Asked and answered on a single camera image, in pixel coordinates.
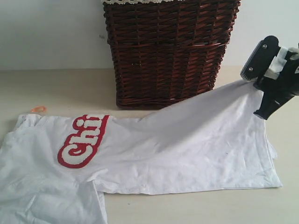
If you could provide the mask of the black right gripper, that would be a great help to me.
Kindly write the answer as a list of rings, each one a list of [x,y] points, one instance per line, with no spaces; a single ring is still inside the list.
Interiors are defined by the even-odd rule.
[[[289,51],[286,63],[278,73],[268,72],[259,77],[255,87],[263,92],[257,117],[267,120],[274,112],[299,94],[299,54]]]

